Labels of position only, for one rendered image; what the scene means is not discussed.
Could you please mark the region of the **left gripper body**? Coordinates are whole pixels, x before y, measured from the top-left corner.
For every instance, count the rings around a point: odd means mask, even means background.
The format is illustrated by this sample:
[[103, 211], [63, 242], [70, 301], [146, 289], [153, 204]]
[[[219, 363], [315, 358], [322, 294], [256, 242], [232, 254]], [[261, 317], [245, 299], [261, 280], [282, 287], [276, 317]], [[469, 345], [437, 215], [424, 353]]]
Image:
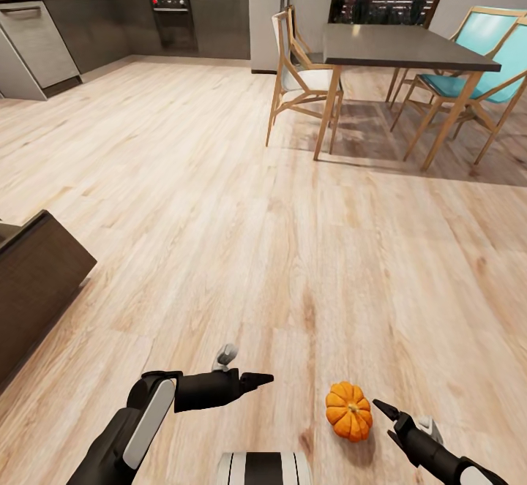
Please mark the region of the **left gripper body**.
[[198, 401], [196, 410], [219, 407], [240, 398], [239, 369], [228, 372], [207, 372], [198, 376]]

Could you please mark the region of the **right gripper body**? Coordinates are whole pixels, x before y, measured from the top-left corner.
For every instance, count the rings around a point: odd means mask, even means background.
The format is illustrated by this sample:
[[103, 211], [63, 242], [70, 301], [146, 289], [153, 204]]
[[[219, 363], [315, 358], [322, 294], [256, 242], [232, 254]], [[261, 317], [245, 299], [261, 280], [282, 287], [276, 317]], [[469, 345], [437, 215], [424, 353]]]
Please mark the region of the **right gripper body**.
[[436, 475], [433, 470], [433, 459], [442, 447], [430, 436], [422, 433], [407, 412], [403, 410], [398, 412], [403, 414], [398, 419], [394, 419], [394, 434], [402, 444], [405, 454], [415, 467], [421, 465], [431, 474]]

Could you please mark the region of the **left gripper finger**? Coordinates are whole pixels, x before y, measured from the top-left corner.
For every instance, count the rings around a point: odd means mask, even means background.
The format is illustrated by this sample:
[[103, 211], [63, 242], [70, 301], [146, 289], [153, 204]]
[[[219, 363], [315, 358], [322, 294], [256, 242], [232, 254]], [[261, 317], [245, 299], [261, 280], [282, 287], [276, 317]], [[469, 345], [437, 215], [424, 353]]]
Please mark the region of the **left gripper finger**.
[[265, 373], [245, 372], [239, 377], [240, 396], [247, 390], [274, 381], [273, 375]]

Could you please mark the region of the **pumpkin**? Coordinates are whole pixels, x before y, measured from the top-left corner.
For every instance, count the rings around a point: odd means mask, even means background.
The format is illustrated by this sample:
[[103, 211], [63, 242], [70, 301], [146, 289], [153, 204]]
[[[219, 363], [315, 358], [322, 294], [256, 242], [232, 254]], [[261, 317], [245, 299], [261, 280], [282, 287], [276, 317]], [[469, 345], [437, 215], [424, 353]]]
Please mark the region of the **pumpkin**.
[[335, 383], [326, 396], [326, 416], [340, 437], [352, 443], [368, 439], [373, 417], [370, 402], [359, 386]]

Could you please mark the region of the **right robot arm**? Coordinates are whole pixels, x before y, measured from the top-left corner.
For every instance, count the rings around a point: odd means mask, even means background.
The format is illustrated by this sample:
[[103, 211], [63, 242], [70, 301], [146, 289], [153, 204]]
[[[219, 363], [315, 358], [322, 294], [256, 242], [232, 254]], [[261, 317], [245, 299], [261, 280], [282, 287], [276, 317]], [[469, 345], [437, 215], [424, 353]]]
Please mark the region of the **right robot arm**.
[[373, 403], [395, 422], [395, 431], [387, 430], [387, 434], [415, 467], [425, 467], [445, 485], [508, 485], [492, 470], [467, 456], [459, 458], [443, 447], [444, 440], [433, 418], [420, 416], [416, 425], [407, 412], [379, 399], [373, 399]]

